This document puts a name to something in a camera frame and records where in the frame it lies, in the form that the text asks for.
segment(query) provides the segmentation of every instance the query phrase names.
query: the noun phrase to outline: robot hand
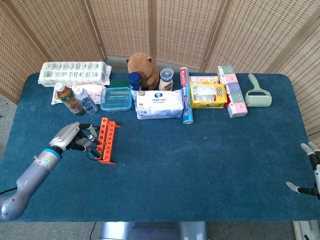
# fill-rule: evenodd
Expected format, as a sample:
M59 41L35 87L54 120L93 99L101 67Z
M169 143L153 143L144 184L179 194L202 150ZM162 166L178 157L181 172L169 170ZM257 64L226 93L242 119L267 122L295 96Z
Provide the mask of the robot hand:
M91 146L97 137L97 128L79 122L62 128L50 141L50 148L44 149L39 156L34 156L33 163L17 179L17 191L12 195L0 195L0 222L15 220L24 213L30 198L61 161L63 152L69 149L87 151L99 158L96 148ZM82 130L90 131L90 139Z

